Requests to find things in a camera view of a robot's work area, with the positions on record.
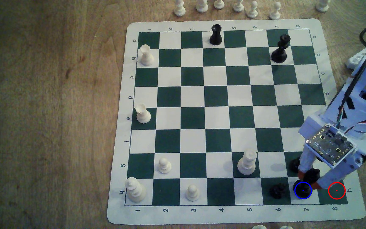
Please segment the chess mat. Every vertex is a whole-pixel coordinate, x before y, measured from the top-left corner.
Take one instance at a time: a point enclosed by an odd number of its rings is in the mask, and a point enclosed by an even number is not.
[[[209,43],[214,24],[222,26],[223,41],[217,46]],[[291,41],[287,60],[279,64],[270,54],[282,34]],[[150,66],[140,63],[143,44],[155,58]],[[298,129],[335,94],[316,19],[132,23],[126,36],[109,221],[159,225],[363,218],[357,172],[328,190],[313,190],[305,200],[292,190],[298,178],[288,165],[301,155],[304,143]],[[151,113],[150,122],[136,120],[139,104]],[[249,176],[237,169],[246,149],[258,152],[256,170]],[[161,157],[172,164],[167,174],[157,170]],[[313,167],[322,175],[329,170],[319,161]],[[126,197],[128,177],[145,186],[143,201]],[[269,189],[278,183],[288,188],[283,198],[274,199]],[[190,184],[200,191],[195,202],[186,199]]]

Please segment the captured chess piece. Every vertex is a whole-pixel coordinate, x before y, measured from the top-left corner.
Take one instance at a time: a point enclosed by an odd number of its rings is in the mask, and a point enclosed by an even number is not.
[[[211,27],[211,30],[213,31],[213,34],[210,37],[210,43],[213,45],[219,45],[222,42],[221,37],[221,25],[215,24],[213,27]]]
[[[283,34],[280,37],[280,41],[278,42],[278,49],[272,52],[270,56],[273,61],[276,63],[283,63],[287,58],[287,54],[285,49],[289,47],[290,36],[287,34]]]

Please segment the wood grain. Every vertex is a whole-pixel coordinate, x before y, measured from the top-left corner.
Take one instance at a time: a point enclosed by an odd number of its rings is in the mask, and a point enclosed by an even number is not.
[[[249,0],[244,1],[249,9]],[[234,1],[173,14],[171,0],[0,0],[0,227],[251,228],[233,225],[120,226],[108,222],[126,28],[132,22],[248,20]],[[260,0],[267,19],[273,0]],[[345,60],[363,49],[366,1],[281,0],[282,18],[318,18],[338,86]],[[359,170],[366,206],[366,164]],[[366,228],[354,221],[265,223],[269,229]]]

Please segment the blue circle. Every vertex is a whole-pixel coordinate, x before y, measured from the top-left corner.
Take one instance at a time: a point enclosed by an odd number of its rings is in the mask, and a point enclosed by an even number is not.
[[[296,194],[296,187],[297,187],[300,183],[306,183],[306,184],[310,187],[310,195],[309,195],[308,197],[306,197],[306,198],[300,198],[300,197]],[[297,185],[294,187],[294,190],[293,190],[293,191],[294,191],[294,194],[297,196],[297,198],[299,198],[299,199],[301,199],[301,200],[305,200],[305,199],[309,198],[309,197],[312,195],[312,193],[313,193],[313,189],[312,189],[311,185],[310,185],[309,183],[307,183],[307,182],[304,182],[304,181],[299,182],[299,184],[297,184]]]

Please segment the white pawn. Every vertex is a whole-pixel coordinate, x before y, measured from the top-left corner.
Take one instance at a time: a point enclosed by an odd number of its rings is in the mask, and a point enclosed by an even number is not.
[[[208,9],[207,0],[197,0],[196,9],[200,13],[204,13]]]
[[[278,20],[281,18],[281,14],[279,13],[279,10],[281,9],[282,5],[280,2],[276,2],[274,5],[274,11],[269,14],[269,18],[272,20]]]
[[[183,16],[186,13],[186,9],[183,7],[183,0],[176,0],[175,2],[175,14],[176,16]]]
[[[186,191],[187,200],[196,201],[200,197],[200,191],[195,185],[189,185]]]
[[[135,111],[137,112],[136,119],[138,122],[145,124],[150,121],[151,115],[149,111],[146,110],[146,106],[144,104],[137,105],[135,107]]]
[[[257,11],[257,7],[258,7],[258,3],[257,1],[253,1],[251,3],[251,10],[248,11],[247,16],[251,19],[254,19],[258,16],[258,11]]]
[[[217,9],[222,9],[225,6],[225,3],[222,0],[217,0],[214,2],[214,7]]]
[[[245,151],[243,157],[238,161],[238,171],[244,175],[251,175],[255,172],[255,161],[257,153],[254,151]]]
[[[167,174],[172,169],[172,164],[166,158],[159,159],[159,172]]]
[[[235,12],[243,11],[244,5],[242,4],[242,0],[237,0],[237,3],[234,4],[233,9]]]
[[[144,44],[141,46],[141,52],[142,52],[142,58],[141,58],[141,64],[145,66],[149,66],[153,64],[155,59],[153,58],[153,55],[150,54],[150,47],[147,44]]]
[[[125,181],[127,189],[126,195],[132,202],[140,202],[146,196],[146,189],[135,177],[130,177]]]
[[[329,9],[329,3],[331,0],[319,0],[316,4],[316,9],[319,12],[325,13]]]

